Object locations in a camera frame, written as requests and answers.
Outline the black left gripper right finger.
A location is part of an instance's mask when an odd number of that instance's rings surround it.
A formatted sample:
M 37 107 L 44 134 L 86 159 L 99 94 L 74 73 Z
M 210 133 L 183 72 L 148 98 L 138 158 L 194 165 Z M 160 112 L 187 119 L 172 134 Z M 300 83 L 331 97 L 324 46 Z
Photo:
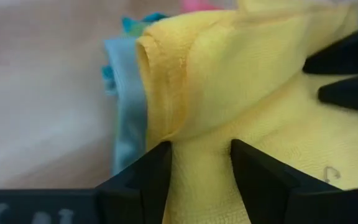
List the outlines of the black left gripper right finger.
M 231 160 L 252 224 L 358 224 L 358 189 L 341 190 L 238 139 Z

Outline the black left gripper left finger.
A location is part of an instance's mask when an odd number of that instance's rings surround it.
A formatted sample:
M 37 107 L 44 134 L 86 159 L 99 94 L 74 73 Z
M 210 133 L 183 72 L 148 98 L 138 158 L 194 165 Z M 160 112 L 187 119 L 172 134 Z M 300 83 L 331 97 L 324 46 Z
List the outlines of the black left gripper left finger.
M 161 223 L 171 166 L 162 142 L 93 189 L 0 190 L 0 223 Z

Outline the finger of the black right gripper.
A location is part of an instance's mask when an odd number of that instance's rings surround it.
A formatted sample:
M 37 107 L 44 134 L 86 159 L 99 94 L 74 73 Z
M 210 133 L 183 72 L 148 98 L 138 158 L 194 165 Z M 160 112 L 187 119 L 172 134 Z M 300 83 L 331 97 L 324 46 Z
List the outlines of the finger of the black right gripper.
M 322 103 L 358 110 L 358 77 L 320 87 L 318 99 Z
M 352 75 L 358 73 L 358 31 L 306 59 L 305 73 Z

